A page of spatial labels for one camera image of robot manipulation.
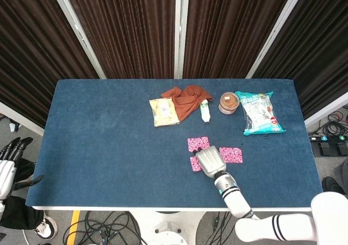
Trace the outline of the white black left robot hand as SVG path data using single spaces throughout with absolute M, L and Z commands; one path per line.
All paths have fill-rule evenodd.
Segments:
M 36 185 L 44 178 L 44 175 L 39 175 L 28 182 L 15 180 L 23 152 L 32 141 L 32 137 L 17 137 L 1 149 L 1 203 L 12 191 Z

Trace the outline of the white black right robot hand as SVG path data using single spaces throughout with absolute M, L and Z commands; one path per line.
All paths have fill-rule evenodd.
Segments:
M 222 159 L 216 146 L 195 150 L 194 155 L 207 177 L 215 178 L 216 174 L 226 171 L 226 162 Z

